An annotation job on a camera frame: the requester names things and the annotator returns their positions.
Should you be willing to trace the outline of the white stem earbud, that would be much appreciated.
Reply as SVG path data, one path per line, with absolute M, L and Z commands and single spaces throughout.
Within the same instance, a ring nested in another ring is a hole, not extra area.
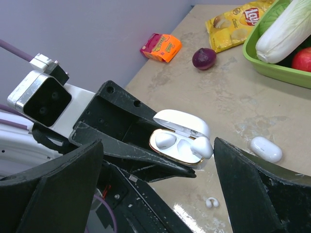
M 156 146 L 161 149 L 165 150 L 172 147 L 176 143 L 176 136 L 170 133 L 159 133 L 155 137 L 155 144 Z
M 194 140 L 180 140 L 177 150 L 182 158 L 194 162 L 195 159 L 210 159 L 213 155 L 213 147 L 206 137 L 198 137 Z

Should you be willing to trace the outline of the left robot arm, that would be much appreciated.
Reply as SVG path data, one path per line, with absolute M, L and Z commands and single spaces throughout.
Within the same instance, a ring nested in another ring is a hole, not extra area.
M 150 187 L 193 169 L 153 152 L 155 111 L 113 81 L 53 127 L 10 111 L 0 130 L 3 233 L 188 233 Z

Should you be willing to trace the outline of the white square charging case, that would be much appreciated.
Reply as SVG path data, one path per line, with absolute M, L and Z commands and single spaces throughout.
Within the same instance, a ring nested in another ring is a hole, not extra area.
M 151 134 L 149 139 L 151 149 L 166 158 L 196 170 L 201 170 L 206 166 L 208 159 L 195 159 L 194 162 L 191 162 L 186 158 L 182 158 L 177 150 L 177 144 L 183 139 L 190 141 L 198 137 L 206 137 L 210 141 L 210 128 L 204 120 L 189 113 L 172 109 L 159 111 L 153 116 L 153 120 L 163 128 L 156 129 Z M 159 133 L 175 135 L 177 138 L 176 143 L 168 149 L 159 149 L 155 143 L 155 138 Z

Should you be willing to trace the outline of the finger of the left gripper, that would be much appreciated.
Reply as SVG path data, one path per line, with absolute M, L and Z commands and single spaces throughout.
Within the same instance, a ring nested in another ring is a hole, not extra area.
M 78 120 L 124 143 L 147 146 L 151 133 L 158 128 L 153 121 L 155 114 L 115 82 L 107 81 Z

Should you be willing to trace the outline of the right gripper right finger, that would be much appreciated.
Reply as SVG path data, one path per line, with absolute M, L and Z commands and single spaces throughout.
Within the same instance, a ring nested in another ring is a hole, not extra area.
M 214 160 L 235 233 L 309 233 L 311 178 L 221 139 Z

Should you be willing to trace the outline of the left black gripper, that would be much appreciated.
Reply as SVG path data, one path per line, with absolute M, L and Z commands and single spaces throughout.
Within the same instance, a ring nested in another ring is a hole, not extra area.
M 76 146 L 97 140 L 103 144 L 106 162 L 103 162 L 89 212 L 91 233 L 191 232 L 146 182 L 195 178 L 192 168 L 119 141 L 81 121 L 69 136 L 69 141 Z

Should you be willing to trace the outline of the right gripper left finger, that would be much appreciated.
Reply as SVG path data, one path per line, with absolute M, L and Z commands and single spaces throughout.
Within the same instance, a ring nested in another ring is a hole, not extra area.
M 2 178 L 2 233 L 83 233 L 103 162 L 100 140 Z

